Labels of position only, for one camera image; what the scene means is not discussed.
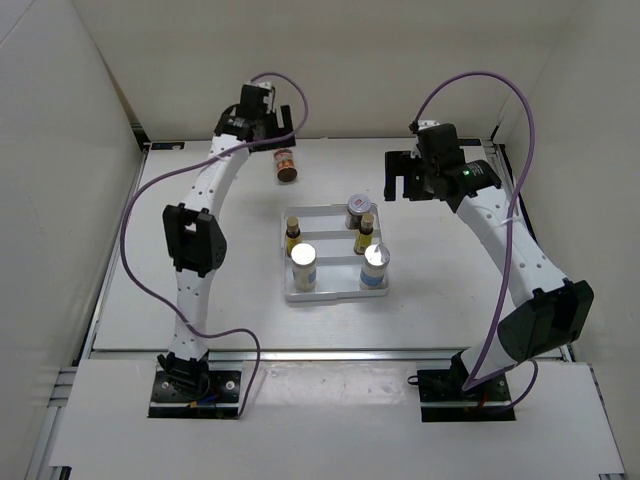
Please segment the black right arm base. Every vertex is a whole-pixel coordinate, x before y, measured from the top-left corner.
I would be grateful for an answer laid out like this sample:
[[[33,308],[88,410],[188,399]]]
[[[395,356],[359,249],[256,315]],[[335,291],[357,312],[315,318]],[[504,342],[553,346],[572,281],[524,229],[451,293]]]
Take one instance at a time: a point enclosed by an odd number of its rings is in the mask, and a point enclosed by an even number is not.
[[[476,423],[515,421],[506,375],[463,392],[448,370],[418,370],[407,378],[418,388],[423,423]]]

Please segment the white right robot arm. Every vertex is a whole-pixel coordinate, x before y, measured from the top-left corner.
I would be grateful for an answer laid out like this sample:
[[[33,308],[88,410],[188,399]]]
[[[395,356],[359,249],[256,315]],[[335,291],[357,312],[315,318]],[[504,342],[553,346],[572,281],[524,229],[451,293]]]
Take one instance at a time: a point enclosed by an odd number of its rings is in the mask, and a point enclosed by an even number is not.
[[[456,128],[435,121],[410,126],[416,144],[385,155],[384,197],[396,198],[396,180],[411,201],[439,200],[476,235],[502,274],[499,299],[511,300],[509,314],[497,311],[488,336],[456,354],[449,387],[470,400],[488,380],[543,353],[576,341],[594,292],[585,280],[573,282],[556,267],[510,212],[501,179],[485,160],[467,161]]]

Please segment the white can blue label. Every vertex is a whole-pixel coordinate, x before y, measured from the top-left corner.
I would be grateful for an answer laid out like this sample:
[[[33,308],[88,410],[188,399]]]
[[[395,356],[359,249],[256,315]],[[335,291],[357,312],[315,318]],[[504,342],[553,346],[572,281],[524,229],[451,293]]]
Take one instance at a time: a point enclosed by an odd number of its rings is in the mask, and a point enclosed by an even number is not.
[[[390,259],[390,251],[384,244],[368,246],[361,266],[360,286],[366,290],[384,288]]]

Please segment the yellow bottle brown cap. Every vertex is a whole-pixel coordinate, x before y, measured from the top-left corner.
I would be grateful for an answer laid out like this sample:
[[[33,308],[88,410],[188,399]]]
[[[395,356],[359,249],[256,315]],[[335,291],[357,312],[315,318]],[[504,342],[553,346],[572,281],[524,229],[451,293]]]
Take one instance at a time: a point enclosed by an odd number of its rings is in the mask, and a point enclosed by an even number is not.
[[[358,234],[354,242],[354,252],[363,255],[371,245],[374,232],[375,217],[371,213],[365,213],[360,220]]]

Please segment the brown spice jar white lid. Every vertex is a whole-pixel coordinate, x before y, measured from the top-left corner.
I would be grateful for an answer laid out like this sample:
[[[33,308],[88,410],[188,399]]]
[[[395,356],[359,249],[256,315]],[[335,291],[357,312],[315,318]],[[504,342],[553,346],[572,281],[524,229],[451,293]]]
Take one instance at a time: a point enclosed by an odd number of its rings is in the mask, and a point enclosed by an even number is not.
[[[371,200],[367,195],[352,195],[347,202],[346,228],[349,230],[357,230],[360,227],[362,217],[370,212],[371,205]]]

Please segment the yellow bottle tan cap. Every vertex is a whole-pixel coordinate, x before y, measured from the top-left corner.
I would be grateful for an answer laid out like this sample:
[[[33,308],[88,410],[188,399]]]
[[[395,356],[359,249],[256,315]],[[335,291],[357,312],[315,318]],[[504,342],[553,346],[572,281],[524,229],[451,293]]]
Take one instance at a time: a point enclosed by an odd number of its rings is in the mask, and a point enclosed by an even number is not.
[[[301,230],[296,216],[289,216],[285,225],[285,251],[291,256],[293,248],[301,242]]]

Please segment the pink spice jar white lid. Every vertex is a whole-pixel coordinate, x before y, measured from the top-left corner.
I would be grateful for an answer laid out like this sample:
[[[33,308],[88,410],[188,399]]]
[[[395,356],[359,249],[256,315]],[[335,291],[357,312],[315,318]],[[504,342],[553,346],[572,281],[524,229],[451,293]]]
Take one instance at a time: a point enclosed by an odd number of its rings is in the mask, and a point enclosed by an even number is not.
[[[294,161],[293,152],[290,149],[282,148],[273,152],[275,162],[276,178],[281,183],[293,182],[298,175]]]

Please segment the white can beige label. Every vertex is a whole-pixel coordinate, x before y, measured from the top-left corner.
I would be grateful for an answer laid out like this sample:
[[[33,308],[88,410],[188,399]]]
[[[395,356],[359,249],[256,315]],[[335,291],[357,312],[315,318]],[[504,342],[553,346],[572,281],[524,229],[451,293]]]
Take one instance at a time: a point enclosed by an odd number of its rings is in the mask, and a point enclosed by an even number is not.
[[[316,285],[316,250],[308,243],[300,243],[291,250],[292,275],[296,289],[311,291]]]

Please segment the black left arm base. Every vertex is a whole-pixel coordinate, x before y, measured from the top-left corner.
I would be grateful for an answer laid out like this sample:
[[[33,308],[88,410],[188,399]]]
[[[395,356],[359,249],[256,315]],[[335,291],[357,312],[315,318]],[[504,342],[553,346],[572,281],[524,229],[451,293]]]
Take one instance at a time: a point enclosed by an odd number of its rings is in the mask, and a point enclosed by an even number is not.
[[[156,368],[147,417],[152,419],[235,420],[241,405],[242,366],[214,363],[193,387],[180,385]]]

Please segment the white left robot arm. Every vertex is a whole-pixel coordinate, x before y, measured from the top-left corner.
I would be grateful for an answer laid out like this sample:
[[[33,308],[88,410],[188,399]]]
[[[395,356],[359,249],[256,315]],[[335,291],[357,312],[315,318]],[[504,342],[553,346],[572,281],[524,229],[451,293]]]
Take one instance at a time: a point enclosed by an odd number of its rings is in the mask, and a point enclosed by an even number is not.
[[[180,314],[159,364],[176,376],[175,388],[188,400],[202,398],[210,386],[205,372],[208,347],[202,335],[212,280],[227,251],[218,223],[223,201],[251,152],[295,144],[290,107],[281,107],[284,124],[279,125],[274,100],[275,87],[270,82],[242,86],[239,103],[221,115],[214,130],[208,152],[212,163],[201,169],[184,200],[167,206],[162,214]]]

